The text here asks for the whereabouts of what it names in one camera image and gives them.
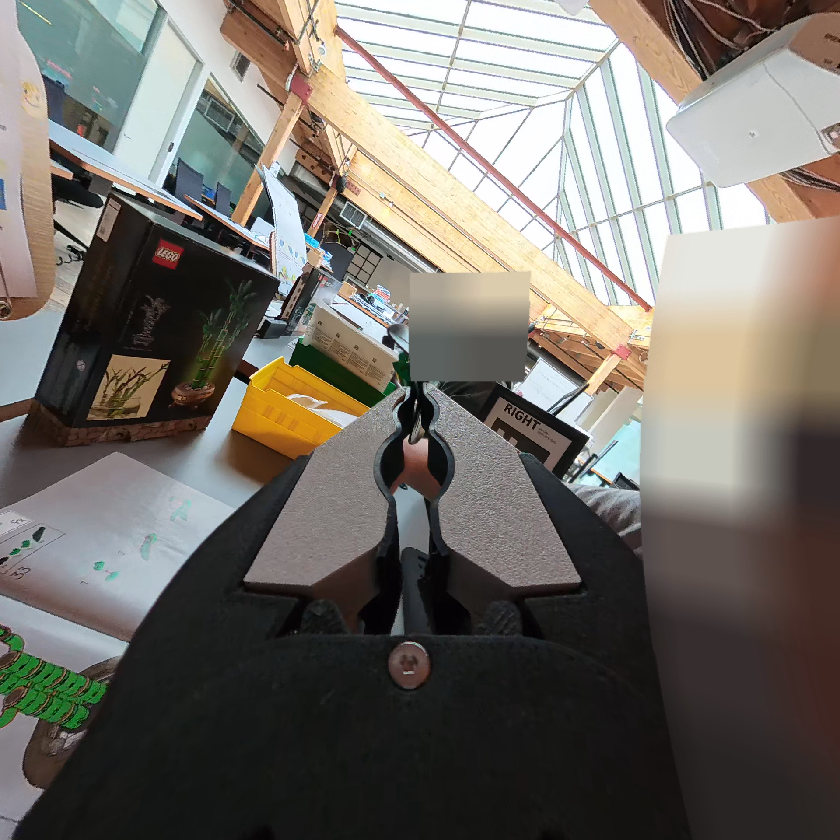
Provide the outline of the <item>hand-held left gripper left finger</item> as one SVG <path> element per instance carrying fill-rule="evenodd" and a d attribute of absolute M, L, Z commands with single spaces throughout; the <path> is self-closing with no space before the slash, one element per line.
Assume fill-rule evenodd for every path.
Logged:
<path fill-rule="evenodd" d="M 314 449 L 245 575 L 252 592 L 331 600 L 350 629 L 380 591 L 375 558 L 393 508 L 375 457 L 396 432 L 402 389 Z"/>

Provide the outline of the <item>red ceiling pipe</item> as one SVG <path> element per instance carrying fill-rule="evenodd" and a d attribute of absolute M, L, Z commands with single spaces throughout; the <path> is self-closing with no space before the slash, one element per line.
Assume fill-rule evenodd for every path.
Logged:
<path fill-rule="evenodd" d="M 362 47 L 351 35 L 346 33 L 340 26 L 336 25 L 334 32 L 342 42 L 350 47 L 358 56 L 363 58 L 368 65 L 371 66 L 385 81 L 390 83 L 394 89 L 399 91 L 406 100 L 408 100 L 415 109 L 420 111 L 435 127 L 443 131 L 454 143 L 462 150 L 468 157 L 470 157 L 484 173 L 491 176 L 496 182 L 509 190 L 509 193 L 524 205 L 533 215 L 546 224 L 555 234 L 563 241 L 568 243 L 583 259 L 591 263 L 595 268 L 601 271 L 603 276 L 612 282 L 613 285 L 624 291 L 628 297 L 640 306 L 646 312 L 650 312 L 653 306 L 641 298 L 633 288 L 627 285 L 619 276 L 612 272 L 608 266 L 598 259 L 593 253 L 588 250 L 583 244 L 577 240 L 572 234 L 560 226 L 553 218 L 547 215 L 540 206 L 534 203 L 526 193 L 524 193 L 518 186 L 513 184 L 504 174 L 501 174 L 498 169 L 488 160 L 475 150 L 462 136 L 460 136 L 454 128 L 452 128 L 445 120 L 443 120 L 434 110 L 428 107 L 425 102 L 419 99 L 412 91 L 404 85 L 396 76 L 394 76 L 388 69 L 386 69 L 373 55 Z"/>

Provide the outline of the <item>white hanging box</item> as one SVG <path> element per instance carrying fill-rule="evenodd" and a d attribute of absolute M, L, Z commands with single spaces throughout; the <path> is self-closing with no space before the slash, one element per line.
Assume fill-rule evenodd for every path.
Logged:
<path fill-rule="evenodd" d="M 836 154 L 839 14 L 782 27 L 702 82 L 666 129 L 718 187 Z"/>

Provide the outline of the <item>green plastic bin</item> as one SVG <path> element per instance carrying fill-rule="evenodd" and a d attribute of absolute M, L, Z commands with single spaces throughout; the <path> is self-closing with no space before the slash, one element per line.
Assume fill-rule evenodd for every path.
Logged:
<path fill-rule="evenodd" d="M 379 392 L 339 362 L 321 353 L 315 347 L 303 344 L 300 341 L 297 342 L 288 364 L 301 367 L 367 407 L 374 406 L 384 396 L 393 393 L 397 387 L 395 383 L 389 381 L 384 392 Z"/>

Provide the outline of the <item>white poster board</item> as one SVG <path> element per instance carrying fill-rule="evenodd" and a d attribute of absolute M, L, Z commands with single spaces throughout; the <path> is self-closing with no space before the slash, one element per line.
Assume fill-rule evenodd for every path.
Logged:
<path fill-rule="evenodd" d="M 269 235 L 271 271 L 278 278 L 279 295 L 285 297 L 308 264 L 308 247 L 294 195 L 264 165 L 256 171 L 274 219 L 274 230 Z"/>

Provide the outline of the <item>lego instruction booklet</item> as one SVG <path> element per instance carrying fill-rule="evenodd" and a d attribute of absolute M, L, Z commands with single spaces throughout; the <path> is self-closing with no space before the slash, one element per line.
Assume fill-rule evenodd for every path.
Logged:
<path fill-rule="evenodd" d="M 120 454 L 2 509 L 2 838 L 84 738 L 153 603 L 232 510 Z"/>

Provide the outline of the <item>small grey piece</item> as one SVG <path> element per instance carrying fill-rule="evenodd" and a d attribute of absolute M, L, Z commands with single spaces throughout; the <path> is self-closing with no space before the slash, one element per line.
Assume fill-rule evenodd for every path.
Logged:
<path fill-rule="evenodd" d="M 427 383 L 411 379 L 410 341 L 408 327 L 404 323 L 396 323 L 387 329 L 385 344 L 397 351 L 397 361 L 393 362 L 395 377 L 401 386 L 409 389 L 413 399 L 413 419 L 408 426 L 407 443 L 416 445 L 427 430 L 427 415 L 431 411 L 427 407 Z"/>

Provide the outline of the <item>black lego set box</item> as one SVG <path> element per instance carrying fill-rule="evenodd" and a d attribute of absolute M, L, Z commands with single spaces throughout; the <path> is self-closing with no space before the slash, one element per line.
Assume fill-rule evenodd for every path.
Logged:
<path fill-rule="evenodd" d="M 112 192 L 30 416 L 61 446 L 204 430 L 278 286 L 254 261 Z"/>

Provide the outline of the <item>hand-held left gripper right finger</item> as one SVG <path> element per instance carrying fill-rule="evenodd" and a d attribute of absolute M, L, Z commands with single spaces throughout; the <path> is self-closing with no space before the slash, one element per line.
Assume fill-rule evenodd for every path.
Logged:
<path fill-rule="evenodd" d="M 581 577 L 520 453 L 425 386 L 429 512 L 425 607 L 434 632 L 468 633 L 493 602 L 578 590 Z"/>

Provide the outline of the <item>wooden edged desk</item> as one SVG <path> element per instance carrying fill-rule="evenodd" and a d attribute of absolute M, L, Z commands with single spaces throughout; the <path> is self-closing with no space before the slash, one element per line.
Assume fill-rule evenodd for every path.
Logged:
<path fill-rule="evenodd" d="M 130 168 L 102 147 L 73 133 L 49 119 L 49 145 L 52 151 L 78 165 L 92 175 L 111 184 L 123 186 L 183 216 L 202 219 L 194 207 L 184 204 L 172 194 L 158 188 L 142 175 L 136 175 Z"/>

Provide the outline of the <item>whiteboard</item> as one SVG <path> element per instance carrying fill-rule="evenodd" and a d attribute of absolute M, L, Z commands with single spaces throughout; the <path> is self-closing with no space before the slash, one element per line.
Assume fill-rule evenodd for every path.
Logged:
<path fill-rule="evenodd" d="M 577 384 L 545 359 L 538 359 L 516 393 L 534 406 L 550 412 L 578 388 Z"/>

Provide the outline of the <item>white plastic bag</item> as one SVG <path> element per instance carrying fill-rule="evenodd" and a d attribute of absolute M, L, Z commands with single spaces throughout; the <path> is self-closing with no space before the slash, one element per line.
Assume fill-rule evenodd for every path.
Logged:
<path fill-rule="evenodd" d="M 327 408 L 326 401 L 317 400 L 309 395 L 290 394 L 287 396 L 287 399 L 291 403 L 294 403 L 295 405 L 303 408 L 304 410 L 309 411 L 310 414 L 317 415 L 323 420 L 340 428 L 345 428 L 349 426 L 357 418 L 357 415 L 353 415 L 351 413 L 346 413 L 344 411 L 339 411 L 332 408 Z"/>

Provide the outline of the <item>yellow plastic bin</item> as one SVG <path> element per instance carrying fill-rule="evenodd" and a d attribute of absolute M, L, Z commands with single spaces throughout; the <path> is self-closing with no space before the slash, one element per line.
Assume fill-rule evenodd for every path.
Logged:
<path fill-rule="evenodd" d="M 279 357 L 250 377 L 234 420 L 234 431 L 291 459 L 311 453 L 340 431 L 340 426 L 293 402 L 292 395 L 312 397 L 322 402 L 323 408 L 353 417 L 369 409 L 316 375 Z"/>

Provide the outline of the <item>person's grey printed shirt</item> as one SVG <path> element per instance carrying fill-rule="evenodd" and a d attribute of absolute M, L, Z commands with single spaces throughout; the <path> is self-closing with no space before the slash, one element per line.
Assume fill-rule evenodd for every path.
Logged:
<path fill-rule="evenodd" d="M 588 508 L 643 559 L 641 493 L 638 490 L 568 485 Z"/>

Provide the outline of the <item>white cardboard box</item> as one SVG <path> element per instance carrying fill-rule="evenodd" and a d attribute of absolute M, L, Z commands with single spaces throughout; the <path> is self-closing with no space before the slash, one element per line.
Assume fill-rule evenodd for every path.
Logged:
<path fill-rule="evenodd" d="M 356 375 L 378 393 L 387 393 L 395 373 L 397 353 L 374 341 L 331 308 L 314 308 L 302 343 Z"/>

